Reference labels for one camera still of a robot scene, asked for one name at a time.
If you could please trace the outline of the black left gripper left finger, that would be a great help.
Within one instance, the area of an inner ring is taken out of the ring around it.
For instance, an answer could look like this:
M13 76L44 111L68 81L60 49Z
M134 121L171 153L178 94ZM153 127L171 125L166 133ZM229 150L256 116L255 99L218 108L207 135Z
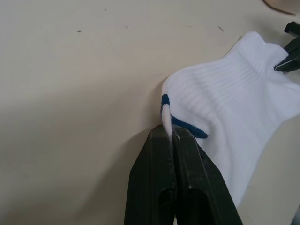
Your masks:
M172 225L176 175L172 148L162 125L153 128L131 168L127 190L127 225Z

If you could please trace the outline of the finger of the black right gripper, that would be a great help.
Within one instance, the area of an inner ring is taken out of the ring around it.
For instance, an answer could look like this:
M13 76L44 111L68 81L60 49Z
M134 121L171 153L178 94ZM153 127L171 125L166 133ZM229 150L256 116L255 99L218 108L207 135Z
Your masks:
M287 62L292 62L300 59L300 38L297 37L288 43L284 49L288 53L286 57Z
M300 68L300 59L293 59L293 60L283 60L276 66L274 66L275 71L281 71L281 72L291 72L296 71Z

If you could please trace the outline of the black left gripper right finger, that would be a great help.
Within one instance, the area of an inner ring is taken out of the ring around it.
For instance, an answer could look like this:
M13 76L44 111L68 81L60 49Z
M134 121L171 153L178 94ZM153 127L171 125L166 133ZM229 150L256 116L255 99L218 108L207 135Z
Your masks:
M241 225L221 172L182 127L173 133L179 225Z

